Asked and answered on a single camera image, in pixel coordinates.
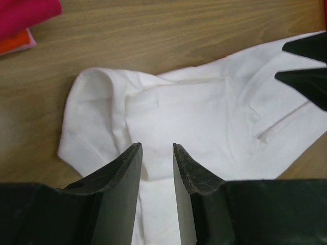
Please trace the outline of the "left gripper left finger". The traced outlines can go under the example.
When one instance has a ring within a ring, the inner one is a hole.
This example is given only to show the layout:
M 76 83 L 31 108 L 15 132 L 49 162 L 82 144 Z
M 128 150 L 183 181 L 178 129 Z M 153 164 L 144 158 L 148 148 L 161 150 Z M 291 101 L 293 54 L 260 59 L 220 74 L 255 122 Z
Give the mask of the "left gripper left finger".
M 131 244 L 143 150 L 115 160 L 64 189 L 1 184 L 1 244 Z

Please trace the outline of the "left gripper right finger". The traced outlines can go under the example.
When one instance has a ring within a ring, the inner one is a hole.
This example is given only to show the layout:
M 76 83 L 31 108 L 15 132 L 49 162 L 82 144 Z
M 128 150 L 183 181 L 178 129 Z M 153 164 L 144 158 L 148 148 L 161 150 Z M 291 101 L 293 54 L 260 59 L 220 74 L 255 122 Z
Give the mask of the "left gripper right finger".
M 173 144 L 182 244 L 326 244 L 326 180 L 225 181 Z

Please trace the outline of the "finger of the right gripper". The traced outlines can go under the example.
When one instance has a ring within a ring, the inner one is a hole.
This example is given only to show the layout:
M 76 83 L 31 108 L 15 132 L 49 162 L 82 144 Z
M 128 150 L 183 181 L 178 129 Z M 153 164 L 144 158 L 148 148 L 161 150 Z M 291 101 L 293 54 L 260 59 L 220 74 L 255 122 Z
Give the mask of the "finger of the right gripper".
M 326 63 L 326 32 L 287 42 L 282 50 Z
M 326 111 L 326 68 L 280 71 L 275 78 Z

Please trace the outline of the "white t shirt red print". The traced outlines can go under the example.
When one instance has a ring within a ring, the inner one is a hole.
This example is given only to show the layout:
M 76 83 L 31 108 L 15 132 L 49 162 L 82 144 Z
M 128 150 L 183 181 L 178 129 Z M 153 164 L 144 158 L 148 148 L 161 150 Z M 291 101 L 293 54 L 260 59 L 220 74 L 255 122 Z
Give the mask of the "white t shirt red print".
M 326 132 L 326 113 L 274 77 L 324 63 L 283 52 L 285 43 L 157 76 L 87 69 L 68 95 L 58 156 L 87 176 L 140 142 L 131 243 L 180 244 L 174 143 L 224 180 L 275 179 Z

